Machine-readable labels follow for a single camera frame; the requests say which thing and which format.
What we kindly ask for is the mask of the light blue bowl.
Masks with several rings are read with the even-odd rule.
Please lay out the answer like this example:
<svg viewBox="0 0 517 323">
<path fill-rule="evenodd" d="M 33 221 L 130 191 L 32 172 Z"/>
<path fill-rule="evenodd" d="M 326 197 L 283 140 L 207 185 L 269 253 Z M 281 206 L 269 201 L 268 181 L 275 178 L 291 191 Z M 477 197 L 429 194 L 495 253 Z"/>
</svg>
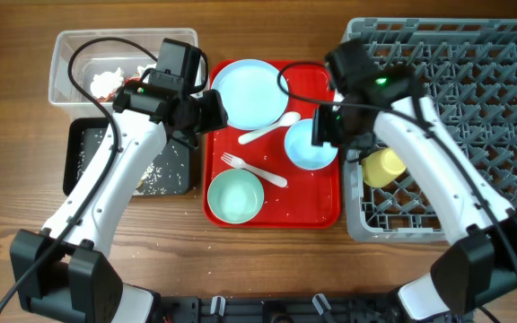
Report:
<svg viewBox="0 0 517 323">
<path fill-rule="evenodd" d="M 289 160 L 303 170 L 320 170 L 337 157 L 338 149 L 329 143 L 313 145 L 313 120 L 306 118 L 292 125 L 285 134 L 284 148 Z"/>
</svg>

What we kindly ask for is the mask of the yellow plastic cup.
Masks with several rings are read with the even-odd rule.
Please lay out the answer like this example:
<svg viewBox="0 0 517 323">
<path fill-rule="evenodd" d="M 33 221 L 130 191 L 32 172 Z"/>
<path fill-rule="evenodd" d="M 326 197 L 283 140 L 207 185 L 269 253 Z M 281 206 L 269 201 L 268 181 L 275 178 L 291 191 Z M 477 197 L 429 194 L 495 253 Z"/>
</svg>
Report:
<svg viewBox="0 0 517 323">
<path fill-rule="evenodd" d="M 406 171 L 404 162 L 393 149 L 384 148 L 362 160 L 364 183 L 372 188 L 383 188 Z"/>
</svg>

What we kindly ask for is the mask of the red snack wrapper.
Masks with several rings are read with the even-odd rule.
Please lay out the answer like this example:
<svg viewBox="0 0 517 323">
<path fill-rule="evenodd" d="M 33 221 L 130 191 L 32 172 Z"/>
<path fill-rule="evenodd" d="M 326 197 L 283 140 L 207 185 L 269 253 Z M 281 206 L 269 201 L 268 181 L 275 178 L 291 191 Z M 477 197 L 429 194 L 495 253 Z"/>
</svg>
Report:
<svg viewBox="0 0 517 323">
<path fill-rule="evenodd" d="M 103 99 L 102 101 L 103 102 L 111 102 L 111 101 L 114 101 L 115 97 L 117 96 L 117 94 L 122 90 L 123 86 L 126 85 L 127 83 L 129 82 L 138 82 L 140 80 L 139 77 L 129 77 L 127 79 L 125 79 L 122 84 L 115 88 L 108 96 L 106 99 Z"/>
</svg>

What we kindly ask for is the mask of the food leftovers with rice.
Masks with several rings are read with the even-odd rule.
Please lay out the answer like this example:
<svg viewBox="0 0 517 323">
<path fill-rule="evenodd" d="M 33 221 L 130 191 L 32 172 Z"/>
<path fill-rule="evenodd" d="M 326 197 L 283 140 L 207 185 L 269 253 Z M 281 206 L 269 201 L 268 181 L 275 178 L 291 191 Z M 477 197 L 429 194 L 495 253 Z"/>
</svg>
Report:
<svg viewBox="0 0 517 323">
<path fill-rule="evenodd" d="M 139 180 L 134 196 L 162 196 L 167 189 L 159 182 L 162 179 L 162 167 L 149 164 Z"/>
</svg>

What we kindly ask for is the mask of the small white napkin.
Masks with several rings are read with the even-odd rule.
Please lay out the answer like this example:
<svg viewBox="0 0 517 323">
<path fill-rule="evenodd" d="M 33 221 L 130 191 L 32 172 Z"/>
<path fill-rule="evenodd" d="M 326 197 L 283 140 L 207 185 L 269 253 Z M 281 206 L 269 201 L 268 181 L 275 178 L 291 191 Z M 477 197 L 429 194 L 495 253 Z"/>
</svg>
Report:
<svg viewBox="0 0 517 323">
<path fill-rule="evenodd" d="M 120 67 L 115 72 L 96 74 L 90 85 L 91 94 L 96 99 L 107 99 L 123 82 L 123 71 Z"/>
</svg>

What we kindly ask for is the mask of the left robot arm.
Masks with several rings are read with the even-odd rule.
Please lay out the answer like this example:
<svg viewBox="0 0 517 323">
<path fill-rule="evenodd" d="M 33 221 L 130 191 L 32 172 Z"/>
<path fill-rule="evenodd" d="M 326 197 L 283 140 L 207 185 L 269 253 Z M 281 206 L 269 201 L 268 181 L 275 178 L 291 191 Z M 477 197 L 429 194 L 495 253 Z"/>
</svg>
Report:
<svg viewBox="0 0 517 323">
<path fill-rule="evenodd" d="M 99 150 L 67 200 L 39 232 L 20 230 L 10 247 L 17 295 L 31 313 L 62 322 L 154 322 L 161 296 L 126 284 L 108 261 L 115 231 L 143 173 L 174 131 L 226 127 L 216 90 L 199 98 L 183 85 L 122 86 Z"/>
</svg>

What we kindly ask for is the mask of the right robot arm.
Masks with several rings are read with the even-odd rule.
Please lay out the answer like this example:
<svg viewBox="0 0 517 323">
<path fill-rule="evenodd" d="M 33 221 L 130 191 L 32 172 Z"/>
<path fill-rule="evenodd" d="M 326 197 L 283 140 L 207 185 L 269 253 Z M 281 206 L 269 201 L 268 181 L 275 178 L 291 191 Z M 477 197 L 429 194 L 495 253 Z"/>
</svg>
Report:
<svg viewBox="0 0 517 323">
<path fill-rule="evenodd" d="M 344 99 L 320 104 L 312 141 L 350 145 L 376 134 L 406 165 L 450 244 L 429 273 L 399 287 L 406 316 L 464 315 L 517 289 L 517 208 L 465 156 L 413 73 L 397 67 L 329 74 Z"/>
</svg>

